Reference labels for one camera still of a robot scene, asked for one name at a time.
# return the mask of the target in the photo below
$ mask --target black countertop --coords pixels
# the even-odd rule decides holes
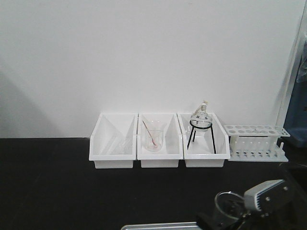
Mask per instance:
[[[306,149],[284,146],[293,162]],[[95,169],[88,139],[0,140],[0,229],[119,230],[126,224],[195,221],[220,191],[243,194],[284,178],[280,163],[223,168]]]

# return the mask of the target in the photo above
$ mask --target white storage tray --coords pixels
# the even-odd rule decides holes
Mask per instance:
[[[136,160],[137,114],[100,114],[90,138],[95,168],[132,168]]]
[[[164,143],[157,152],[148,151],[144,147],[145,126],[143,118],[148,121],[165,122]],[[142,168],[176,168],[183,159],[182,135],[176,114],[139,114],[137,159]]]
[[[191,140],[187,149],[189,136],[192,130],[190,122],[191,113],[177,113],[182,137],[184,159],[187,167],[223,167],[224,160],[230,158],[229,140],[223,126],[214,113],[212,117],[213,134],[216,154],[214,153],[211,130],[196,132],[195,141]]]

